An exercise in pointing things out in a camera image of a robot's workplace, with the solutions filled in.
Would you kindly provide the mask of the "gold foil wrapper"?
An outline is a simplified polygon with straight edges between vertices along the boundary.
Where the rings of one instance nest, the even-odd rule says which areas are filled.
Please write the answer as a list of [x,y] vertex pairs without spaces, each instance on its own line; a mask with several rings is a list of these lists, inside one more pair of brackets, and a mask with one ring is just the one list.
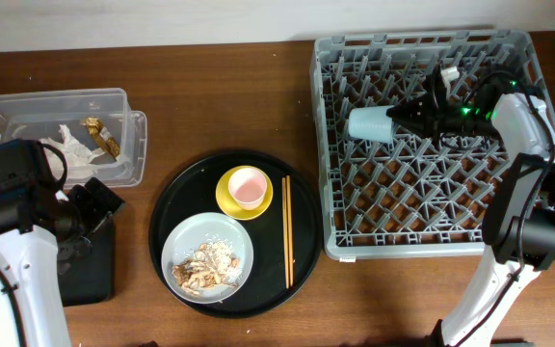
[[80,123],[87,129],[95,143],[114,159],[120,155],[120,146],[108,128],[98,118],[84,118]]

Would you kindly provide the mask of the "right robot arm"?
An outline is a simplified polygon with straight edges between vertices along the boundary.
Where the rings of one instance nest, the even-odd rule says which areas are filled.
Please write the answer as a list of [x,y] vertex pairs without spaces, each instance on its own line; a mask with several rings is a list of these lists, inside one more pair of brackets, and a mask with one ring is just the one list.
[[544,101],[507,70],[482,77],[462,102],[436,88],[388,117],[439,143],[444,136],[486,136],[504,146],[510,168],[482,222],[484,253],[461,301],[427,336],[429,346],[489,346],[523,289],[555,261],[555,130]]

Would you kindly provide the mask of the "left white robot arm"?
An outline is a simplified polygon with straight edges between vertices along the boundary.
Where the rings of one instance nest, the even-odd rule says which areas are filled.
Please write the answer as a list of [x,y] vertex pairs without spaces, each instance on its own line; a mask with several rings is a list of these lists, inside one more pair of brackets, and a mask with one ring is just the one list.
[[124,201],[99,179],[64,190],[35,140],[0,145],[0,345],[68,346],[61,283],[74,260],[112,236]]

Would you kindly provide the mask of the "pink cup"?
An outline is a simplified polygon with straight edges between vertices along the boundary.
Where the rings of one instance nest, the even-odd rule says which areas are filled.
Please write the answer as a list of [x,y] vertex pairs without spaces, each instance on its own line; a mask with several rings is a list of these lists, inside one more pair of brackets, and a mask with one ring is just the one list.
[[228,180],[228,192],[244,210],[257,208],[265,199],[268,181],[264,173],[254,167],[237,169]]

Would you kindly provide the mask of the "white napkin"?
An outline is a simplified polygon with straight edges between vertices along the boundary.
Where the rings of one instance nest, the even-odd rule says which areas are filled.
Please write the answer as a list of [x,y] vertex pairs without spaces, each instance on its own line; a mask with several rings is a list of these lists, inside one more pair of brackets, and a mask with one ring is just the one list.
[[105,151],[101,148],[90,150],[81,144],[71,135],[69,128],[65,124],[60,125],[59,133],[62,135],[62,142],[57,142],[52,138],[41,138],[42,144],[50,145],[60,151],[67,164],[67,179],[84,179],[93,175],[93,170],[88,169],[90,163]]

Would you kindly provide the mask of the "blue cup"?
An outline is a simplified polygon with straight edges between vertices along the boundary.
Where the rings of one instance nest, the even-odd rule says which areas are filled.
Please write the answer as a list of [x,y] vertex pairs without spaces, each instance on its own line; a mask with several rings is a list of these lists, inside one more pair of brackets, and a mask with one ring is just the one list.
[[356,108],[348,120],[349,136],[356,139],[390,144],[393,140],[393,120],[387,115],[390,106]]

